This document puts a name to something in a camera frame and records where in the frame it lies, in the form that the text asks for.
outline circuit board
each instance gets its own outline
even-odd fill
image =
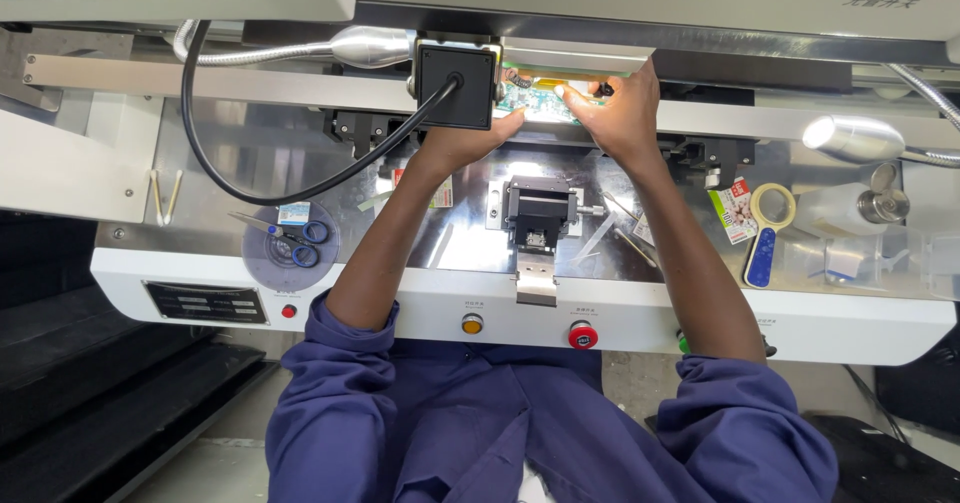
[[[604,102],[591,100],[603,105]],[[557,97],[553,91],[539,89],[522,89],[515,85],[507,85],[507,95],[503,101],[496,104],[494,116],[506,116],[507,113],[526,107],[527,120],[534,122],[555,122],[566,124],[580,124],[570,113],[567,104]]]

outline machine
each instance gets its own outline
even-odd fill
[[[552,92],[586,93],[653,58],[663,158],[768,351],[902,364],[954,327],[960,299],[958,10],[0,0],[16,66],[0,80],[0,208],[99,221],[91,270],[129,317],[299,331],[432,126],[488,129],[527,107],[514,138],[435,196],[396,335],[676,352],[634,189]],[[32,49],[54,33],[66,49]],[[601,85],[592,99],[613,96]],[[874,193],[885,163],[894,175]],[[880,206],[869,234],[784,224],[774,242],[748,212],[749,190],[765,184],[800,207],[805,193],[862,184],[853,191]],[[850,204],[841,214],[856,221]],[[754,252],[768,265],[759,286],[743,281]]]

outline person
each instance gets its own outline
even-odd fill
[[[599,351],[394,339],[395,296],[430,198],[521,127],[514,112],[486,132],[430,130],[313,301],[305,340],[283,356],[293,378],[267,430],[271,501],[831,499],[834,451],[767,367],[750,305],[657,148],[653,64],[609,84],[603,106],[557,93],[632,180],[692,352],[655,437],[604,397]]]

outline black cable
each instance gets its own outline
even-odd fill
[[[297,193],[291,193],[290,195],[283,195],[281,197],[260,197],[257,195],[250,195],[246,191],[238,190],[227,181],[221,174],[210,164],[210,160],[207,159],[207,155],[204,153],[204,150],[200,147],[200,143],[197,141],[197,130],[193,124],[193,80],[194,74],[197,71],[197,60],[200,57],[200,50],[204,46],[204,39],[207,37],[207,31],[210,30],[210,21],[202,20],[197,25],[197,31],[194,33],[193,42],[190,43],[190,49],[187,52],[186,61],[183,63],[183,79],[180,80],[180,111],[183,114],[183,128],[186,130],[186,139],[190,143],[190,148],[193,149],[193,154],[197,157],[199,166],[203,168],[206,174],[210,177],[213,182],[221,188],[221,190],[229,193],[230,195],[244,201],[245,203],[251,203],[254,205],[260,205],[262,207],[274,207],[277,205],[286,205],[288,203],[296,203],[300,201],[305,201],[314,195],[323,193],[324,191],[330,190],[331,188],[341,184],[344,180],[354,176],[358,172],[367,168],[370,164],[375,162],[381,156],[390,152],[395,146],[400,144],[401,141],[408,135],[410,132],[414,131],[421,122],[424,121],[427,115],[436,108],[440,102],[444,101],[451,92],[461,88],[464,84],[464,79],[459,73],[451,73],[447,79],[446,83],[439,88],[437,92],[434,92],[430,99],[417,109],[413,115],[406,119],[399,128],[396,129],[390,136],[383,142],[381,142],[378,147],[369,153],[366,154],[363,158],[360,158],[356,161],[355,164],[350,165],[339,173],[331,176],[330,178],[320,182],[316,186],[311,186],[306,190],[299,191]]]
[[[904,430],[901,429],[900,424],[898,424],[894,419],[894,415],[890,414],[890,411],[887,411],[887,408],[882,406],[881,400],[877,398],[877,395],[874,394],[872,390],[870,390],[870,386],[867,386],[867,383],[854,371],[853,368],[850,367],[849,364],[840,365],[846,369],[846,373],[848,373],[853,379],[856,387],[860,389],[860,392],[869,398],[873,402],[873,405],[876,406],[881,413],[883,413],[883,416],[886,417],[887,422],[890,423],[890,429],[893,431],[894,437],[906,444],[910,444],[910,441],[906,438]]]

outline blue work uniform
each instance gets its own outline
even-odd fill
[[[837,462],[765,365],[686,355],[656,436],[606,399],[599,351],[394,340],[324,293],[267,429],[270,500],[512,502],[527,460],[558,503],[829,501]]]

